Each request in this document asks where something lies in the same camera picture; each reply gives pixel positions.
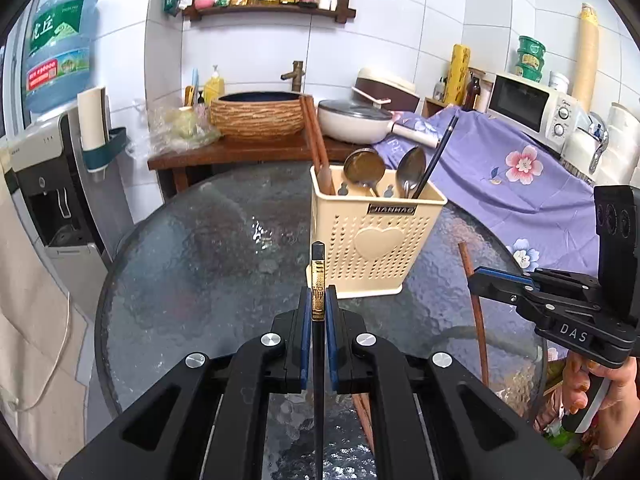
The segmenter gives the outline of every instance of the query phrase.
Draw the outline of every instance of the pink flower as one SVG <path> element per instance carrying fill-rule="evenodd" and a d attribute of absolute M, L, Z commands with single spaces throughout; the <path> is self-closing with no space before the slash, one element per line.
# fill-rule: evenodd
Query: pink flower
<path fill-rule="evenodd" d="M 507 155 L 505 162 L 510 168 L 507 170 L 507 178 L 510 182 L 519 180 L 525 186 L 533 182 L 534 176 L 540 176 L 544 166 L 542 162 L 536 160 L 538 158 L 538 150 L 529 145 L 522 154 L 520 152 L 511 152 Z"/>

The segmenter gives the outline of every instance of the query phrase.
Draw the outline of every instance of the purple tablecloth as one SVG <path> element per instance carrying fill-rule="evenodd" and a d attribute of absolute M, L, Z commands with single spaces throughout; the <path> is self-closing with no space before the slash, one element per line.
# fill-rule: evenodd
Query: purple tablecloth
<path fill-rule="evenodd" d="M 546 267 L 597 276 L 593 189 L 500 120 L 448 107 L 426 122 L 441 137 L 454 113 L 460 120 L 431 182 L 490 229 L 522 270 Z M 414 146 L 388 136 L 375 148 L 396 168 Z M 433 155 L 434 150 L 424 150 L 427 158 Z"/>

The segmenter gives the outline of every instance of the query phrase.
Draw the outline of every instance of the round glass table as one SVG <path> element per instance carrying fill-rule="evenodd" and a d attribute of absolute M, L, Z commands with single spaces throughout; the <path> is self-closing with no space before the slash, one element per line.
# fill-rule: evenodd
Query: round glass table
<path fill-rule="evenodd" d="M 95 325 L 100 385 L 112 415 L 130 406 L 190 352 L 235 352 L 297 307 L 309 255 L 306 163 L 229 171 L 181 193 L 138 225 L 105 281 Z M 446 350 L 479 377 L 479 353 L 458 242 L 475 266 L 518 272 L 511 255 L 456 205 L 443 208 L 402 292 L 340 300 L 369 332 L 407 354 Z M 521 416 L 540 394 L 544 342 L 513 307 L 482 300 L 490 387 Z M 324 471 L 374 478 L 351 396 L 325 381 Z M 311 385 L 272 395 L 263 478 L 313 477 Z"/>

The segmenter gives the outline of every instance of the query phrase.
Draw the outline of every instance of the heart emblem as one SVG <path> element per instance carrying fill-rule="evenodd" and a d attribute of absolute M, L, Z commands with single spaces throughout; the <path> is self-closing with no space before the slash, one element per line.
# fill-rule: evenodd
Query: heart emblem
<path fill-rule="evenodd" d="M 361 229 L 353 239 L 358 254 L 365 260 L 377 260 L 393 251 L 404 240 L 404 232 L 397 227 Z"/>

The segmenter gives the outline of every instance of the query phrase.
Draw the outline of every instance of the rolled mat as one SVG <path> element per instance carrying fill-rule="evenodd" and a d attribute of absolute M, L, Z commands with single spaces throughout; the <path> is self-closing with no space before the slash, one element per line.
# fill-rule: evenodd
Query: rolled mat
<path fill-rule="evenodd" d="M 582 4 L 580 13 L 580 37 L 578 43 L 578 61 L 575 69 L 573 97 L 578 99 L 582 108 L 591 110 L 593 88 L 596 83 L 598 69 L 598 47 L 600 32 L 598 31 L 598 17 L 590 4 Z"/>
<path fill-rule="evenodd" d="M 466 74 L 469 71 L 471 49 L 468 46 L 455 44 L 451 56 L 451 66 L 444 92 L 444 104 L 462 106 L 465 98 Z"/>

